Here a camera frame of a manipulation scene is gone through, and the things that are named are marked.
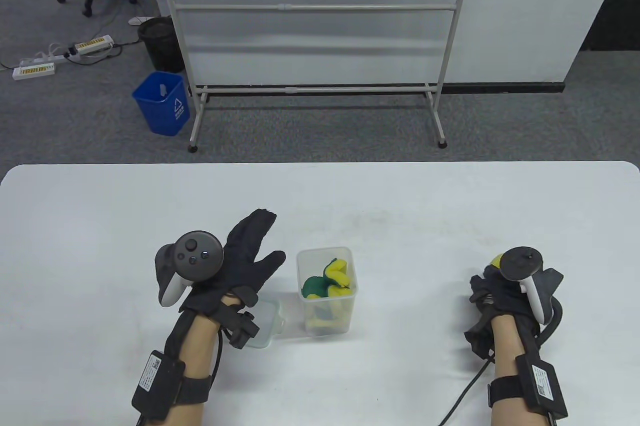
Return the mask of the person's right hand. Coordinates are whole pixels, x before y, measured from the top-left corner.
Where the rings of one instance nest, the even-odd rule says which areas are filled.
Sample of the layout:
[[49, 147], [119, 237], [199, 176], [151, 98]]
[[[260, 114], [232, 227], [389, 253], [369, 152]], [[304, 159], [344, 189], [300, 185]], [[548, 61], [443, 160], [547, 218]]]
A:
[[490, 309], [493, 316], [522, 316], [535, 320], [530, 301], [521, 292], [519, 283], [506, 279], [494, 265], [486, 266], [482, 275], [472, 276], [470, 288], [469, 301], [481, 312]]

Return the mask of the person's left hand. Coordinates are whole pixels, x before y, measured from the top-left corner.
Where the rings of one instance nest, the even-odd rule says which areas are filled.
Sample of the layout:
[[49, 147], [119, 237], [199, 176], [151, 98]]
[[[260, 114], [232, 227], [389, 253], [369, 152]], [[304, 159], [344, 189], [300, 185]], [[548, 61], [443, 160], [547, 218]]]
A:
[[265, 282], [286, 260], [282, 250], [257, 259], [262, 241], [276, 218], [274, 212], [257, 209], [242, 219], [228, 234], [221, 269], [211, 279], [194, 284], [179, 312], [190, 310], [214, 317], [224, 296], [235, 296], [243, 306], [256, 299]]

